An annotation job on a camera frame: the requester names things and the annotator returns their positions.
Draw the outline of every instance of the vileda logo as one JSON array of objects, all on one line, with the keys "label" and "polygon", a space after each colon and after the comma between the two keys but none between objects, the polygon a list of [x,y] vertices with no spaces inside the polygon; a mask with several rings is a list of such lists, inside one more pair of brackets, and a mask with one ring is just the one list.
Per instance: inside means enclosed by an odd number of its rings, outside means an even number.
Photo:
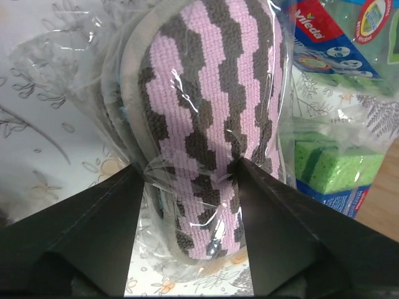
[{"label": "vileda logo", "polygon": [[295,13],[297,23],[299,22],[300,24],[303,25],[313,36],[315,39],[323,39],[325,38],[324,35],[322,35],[321,31],[318,30],[313,26],[312,20],[314,20],[314,16],[312,16],[312,13],[308,13],[306,16],[303,16],[300,9],[297,10]]}]

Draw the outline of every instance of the floral pattern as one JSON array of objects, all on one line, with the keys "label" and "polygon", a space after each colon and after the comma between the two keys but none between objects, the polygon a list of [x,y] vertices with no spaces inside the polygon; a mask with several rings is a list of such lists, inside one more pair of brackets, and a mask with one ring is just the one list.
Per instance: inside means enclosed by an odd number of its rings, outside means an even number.
[{"label": "floral pattern", "polygon": [[75,22],[75,30],[79,31],[79,34],[84,38],[84,40],[87,42],[90,40],[90,32],[85,31],[83,25],[78,22],[82,15],[85,14],[85,11],[81,6],[76,5],[75,1],[63,0],[53,2],[51,4],[51,8],[55,18],[43,18],[42,24],[44,27],[46,27],[49,31],[53,31],[54,29],[58,29],[60,27],[60,23],[61,25],[65,26],[66,24]]},{"label": "floral pattern", "polygon": [[32,195],[38,199],[47,199],[49,201],[58,201],[60,197],[57,195],[57,190],[61,190],[62,187],[50,185],[47,182],[47,178],[39,171],[33,171],[39,184],[31,187]]},{"label": "floral pattern", "polygon": [[239,265],[243,262],[245,262],[248,259],[248,253],[247,250],[243,250],[242,252],[239,252],[236,256],[234,256],[231,259],[231,263],[235,265]]},{"label": "floral pattern", "polygon": [[0,104],[0,128],[3,129],[2,135],[4,139],[10,136],[12,132],[21,132],[24,131],[26,128],[33,129],[36,133],[38,133],[43,138],[45,138],[49,143],[51,143],[61,153],[66,162],[70,164],[70,159],[67,153],[61,148],[61,146],[58,145],[58,143],[55,140],[53,140],[48,134],[40,130],[36,125],[29,123],[21,116],[12,112],[10,109],[7,109],[1,104]]},{"label": "floral pattern", "polygon": [[[175,283],[155,272],[147,259],[140,258],[138,243],[133,248],[125,296],[253,296],[249,264],[241,262],[242,259],[238,259],[239,264],[227,261],[216,273],[200,279]],[[148,270],[137,275],[143,267]]]},{"label": "floral pattern", "polygon": [[290,107],[294,116],[314,118],[338,109],[357,107],[365,115],[365,126],[384,144],[399,136],[399,103],[397,100],[340,91],[316,82],[295,67],[292,69]]},{"label": "floral pattern", "polygon": [[122,170],[126,165],[118,157],[112,154],[107,146],[103,146],[102,158],[97,158],[93,163],[82,162],[82,166],[89,172],[98,175],[97,180],[92,182],[89,187],[105,181],[118,171]]}]

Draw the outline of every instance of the wooden surface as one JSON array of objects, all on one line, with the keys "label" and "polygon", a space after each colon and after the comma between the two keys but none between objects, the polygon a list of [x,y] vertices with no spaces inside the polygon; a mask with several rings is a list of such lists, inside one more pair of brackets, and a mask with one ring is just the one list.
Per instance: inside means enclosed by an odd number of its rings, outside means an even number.
[{"label": "wooden surface", "polygon": [[388,150],[356,220],[399,242],[399,139]]}]

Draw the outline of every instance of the sponge package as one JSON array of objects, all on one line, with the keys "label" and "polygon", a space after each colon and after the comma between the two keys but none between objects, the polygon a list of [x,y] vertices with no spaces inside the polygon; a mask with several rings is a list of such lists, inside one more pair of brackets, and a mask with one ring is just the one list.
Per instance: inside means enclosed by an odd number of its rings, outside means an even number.
[{"label": "sponge package", "polygon": [[291,8],[294,65],[314,80],[394,96],[399,78],[399,1],[300,0]]},{"label": "sponge package", "polygon": [[[295,118],[294,164],[297,188],[323,204],[354,218],[384,155],[319,133],[329,125]],[[287,141],[281,135],[282,144]]]}]

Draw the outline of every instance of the pink and gray striped slipper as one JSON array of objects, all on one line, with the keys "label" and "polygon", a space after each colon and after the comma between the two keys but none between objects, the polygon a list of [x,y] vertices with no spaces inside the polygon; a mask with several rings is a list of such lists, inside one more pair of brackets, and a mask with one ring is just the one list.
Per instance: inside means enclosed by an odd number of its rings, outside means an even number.
[{"label": "pink and gray striped slipper", "polygon": [[278,147],[285,45],[265,0],[164,0],[135,26],[120,90],[147,194],[179,261],[245,245],[235,162],[284,180]]}]

